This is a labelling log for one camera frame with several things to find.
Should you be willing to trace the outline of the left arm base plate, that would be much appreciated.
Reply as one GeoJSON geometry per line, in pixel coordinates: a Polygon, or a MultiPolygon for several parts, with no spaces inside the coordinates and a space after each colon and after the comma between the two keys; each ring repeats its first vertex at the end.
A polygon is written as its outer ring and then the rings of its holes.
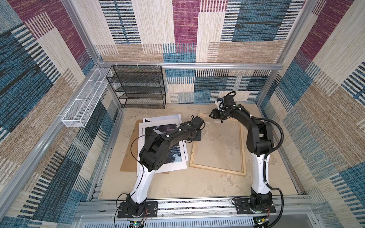
{"type": "Polygon", "coordinates": [[[137,204],[134,201],[122,202],[119,205],[117,218],[142,218],[143,216],[147,216],[148,218],[155,218],[157,217],[157,210],[157,201],[144,201],[140,204],[137,204]]]}

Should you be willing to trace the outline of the aluminium front rail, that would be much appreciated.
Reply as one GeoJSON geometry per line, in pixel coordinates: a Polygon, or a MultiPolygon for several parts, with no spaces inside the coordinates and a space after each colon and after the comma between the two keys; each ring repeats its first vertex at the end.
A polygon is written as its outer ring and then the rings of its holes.
{"type": "Polygon", "coordinates": [[[80,203],[73,228],[252,228],[260,219],[274,222],[280,215],[280,197],[274,196],[276,212],[253,214],[233,205],[231,197],[155,199],[148,216],[124,216],[114,200],[80,203]]]}

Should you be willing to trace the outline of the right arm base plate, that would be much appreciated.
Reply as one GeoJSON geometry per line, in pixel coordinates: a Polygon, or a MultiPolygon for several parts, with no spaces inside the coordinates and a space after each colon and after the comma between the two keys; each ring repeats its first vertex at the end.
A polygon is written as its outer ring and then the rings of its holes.
{"type": "Polygon", "coordinates": [[[268,214],[276,213],[277,210],[272,200],[256,200],[254,198],[234,197],[231,200],[237,214],[268,214]]]}

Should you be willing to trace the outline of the waterfall photo with white border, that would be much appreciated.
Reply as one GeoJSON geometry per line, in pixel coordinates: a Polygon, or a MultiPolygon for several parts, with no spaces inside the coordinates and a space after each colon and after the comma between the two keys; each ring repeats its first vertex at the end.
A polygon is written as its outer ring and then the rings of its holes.
{"type": "MultiPolygon", "coordinates": [[[[178,119],[141,123],[139,125],[138,150],[140,151],[142,149],[145,141],[147,141],[148,135],[152,133],[168,133],[176,129],[179,124],[180,123],[178,123],[178,119]]],[[[182,144],[183,142],[180,141],[170,147],[165,163],[156,171],[156,173],[169,173],[187,168],[182,144]]]]}

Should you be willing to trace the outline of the white mesh wall basket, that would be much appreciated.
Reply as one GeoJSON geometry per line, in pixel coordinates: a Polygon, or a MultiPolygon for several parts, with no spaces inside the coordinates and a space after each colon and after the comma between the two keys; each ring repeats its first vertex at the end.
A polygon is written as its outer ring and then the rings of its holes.
{"type": "Polygon", "coordinates": [[[62,123],[68,128],[84,128],[91,118],[106,86],[106,76],[109,68],[96,69],[81,92],[62,118],[62,123]]]}

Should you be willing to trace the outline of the brown cardboard backing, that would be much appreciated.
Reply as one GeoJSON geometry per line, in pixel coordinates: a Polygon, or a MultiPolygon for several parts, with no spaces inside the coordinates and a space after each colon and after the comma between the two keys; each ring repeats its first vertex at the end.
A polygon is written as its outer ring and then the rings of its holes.
{"type": "Polygon", "coordinates": [[[137,161],[133,158],[133,155],[137,155],[138,141],[135,141],[134,143],[133,141],[139,136],[139,124],[142,122],[142,119],[136,121],[134,130],[132,131],[130,142],[127,146],[127,150],[125,152],[125,156],[120,167],[121,172],[137,172],[137,161]]]}

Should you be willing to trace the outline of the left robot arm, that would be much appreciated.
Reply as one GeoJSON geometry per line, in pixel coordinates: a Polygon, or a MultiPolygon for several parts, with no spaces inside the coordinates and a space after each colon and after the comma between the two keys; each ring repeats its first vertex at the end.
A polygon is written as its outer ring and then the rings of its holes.
{"type": "Polygon", "coordinates": [[[200,141],[205,121],[198,116],[192,116],[188,122],[180,123],[167,133],[153,132],[145,135],[147,141],[139,152],[140,165],[136,184],[127,195],[126,211],[134,217],[139,217],[146,212],[145,202],[152,178],[157,170],[165,164],[169,150],[182,140],[188,142],[200,141]]]}

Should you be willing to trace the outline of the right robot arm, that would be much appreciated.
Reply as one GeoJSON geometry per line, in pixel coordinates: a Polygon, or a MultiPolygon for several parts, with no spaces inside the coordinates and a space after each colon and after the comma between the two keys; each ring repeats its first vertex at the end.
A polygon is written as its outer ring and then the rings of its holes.
{"type": "Polygon", "coordinates": [[[248,130],[246,146],[252,154],[254,177],[249,202],[250,210],[253,213],[261,213],[273,207],[272,192],[278,191],[281,199],[280,211],[283,212],[282,190],[269,184],[269,159],[283,142],[282,128],[273,120],[254,117],[243,105],[235,103],[235,96],[236,92],[232,91],[222,98],[217,98],[215,101],[217,108],[212,110],[210,118],[219,119],[222,122],[233,118],[248,130]]]}

